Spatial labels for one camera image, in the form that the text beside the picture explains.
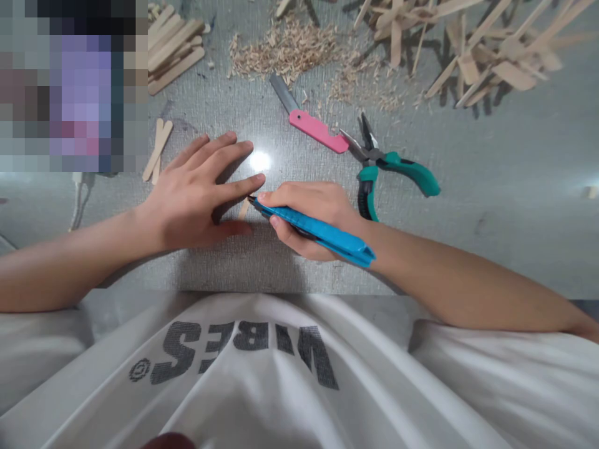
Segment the green pliers handle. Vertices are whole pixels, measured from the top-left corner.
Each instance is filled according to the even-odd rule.
[[[436,196],[441,192],[435,176],[424,165],[402,159],[396,152],[387,153],[384,161],[379,160],[377,165],[365,167],[358,174],[360,181],[358,210],[367,220],[379,221],[374,210],[374,186],[379,175],[379,167],[407,176],[416,183],[424,196]]]

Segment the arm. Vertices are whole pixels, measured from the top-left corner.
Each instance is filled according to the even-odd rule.
[[[247,223],[215,225],[212,211],[260,188],[264,175],[216,185],[234,160],[249,154],[251,142],[236,143],[230,132],[194,140],[162,172],[140,206],[0,258],[0,312],[40,312],[77,304],[122,266],[163,251],[197,248],[231,235],[249,234]]]
[[[377,260],[371,269],[452,326],[527,332],[567,332],[599,342],[599,324],[557,293],[513,271],[452,246],[367,221],[330,183],[285,183],[261,194],[266,206],[288,205],[362,238]],[[283,242],[315,260],[332,260],[326,248],[300,237],[272,217]]]

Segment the pliers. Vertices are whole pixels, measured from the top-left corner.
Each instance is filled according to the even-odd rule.
[[[374,186],[376,178],[379,175],[379,168],[383,170],[396,171],[410,178],[420,188],[424,196],[436,196],[441,192],[439,184],[431,171],[418,162],[412,162],[408,159],[402,159],[396,152],[383,153],[379,149],[379,144],[374,138],[370,124],[366,116],[358,118],[364,146],[360,145],[356,139],[340,129],[339,132],[349,142],[351,153],[358,159],[363,169],[358,174],[360,189],[358,191],[358,210],[360,215],[367,220],[379,221],[374,210]]]

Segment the forearm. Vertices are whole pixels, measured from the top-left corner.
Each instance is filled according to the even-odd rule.
[[[372,223],[373,270],[444,322],[469,329],[596,332],[557,293],[474,254]]]
[[[151,254],[135,210],[0,258],[0,312],[77,304],[106,277]]]

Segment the pile of popsicle sticks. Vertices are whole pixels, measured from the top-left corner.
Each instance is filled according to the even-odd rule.
[[[148,92],[156,95],[204,57],[201,19],[185,22],[168,5],[148,29]]]
[[[547,72],[563,67],[555,54],[556,49],[599,36],[599,33],[589,32],[556,37],[595,0],[562,0],[553,21],[544,31],[538,31],[532,25],[552,0],[539,0],[537,7],[517,29],[492,28],[510,4],[514,3],[516,7],[519,1],[500,0],[478,27],[467,32],[467,9],[481,1],[440,0],[436,4],[436,0],[381,0],[375,7],[371,6],[371,0],[366,0],[354,28],[370,10],[373,14],[370,25],[376,28],[374,40],[391,39],[391,67],[397,67],[401,61],[402,32],[422,27],[412,68],[414,75],[427,27],[456,13],[446,22],[454,58],[425,94],[425,98],[434,96],[457,68],[458,101],[455,107],[476,104],[502,82],[516,90],[532,89],[538,80],[548,80]]]

